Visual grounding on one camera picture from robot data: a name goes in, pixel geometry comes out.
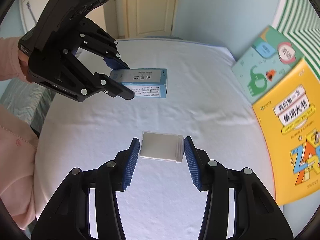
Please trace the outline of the person's left hand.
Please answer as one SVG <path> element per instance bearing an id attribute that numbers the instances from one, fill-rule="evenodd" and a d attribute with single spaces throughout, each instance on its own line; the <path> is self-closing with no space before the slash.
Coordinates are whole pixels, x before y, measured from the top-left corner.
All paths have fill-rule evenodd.
<path id="1" fill-rule="evenodd" d="M 27 55 L 25 55 L 21 50 L 18 51 L 18 60 L 20 63 L 20 67 L 22 70 L 22 73 L 25 77 L 25 79 L 29 82 L 32 83 L 32 79 L 29 77 L 28 75 L 28 70 L 29 70 L 29 66 L 28 66 L 28 61 L 29 61 L 29 57 Z"/>

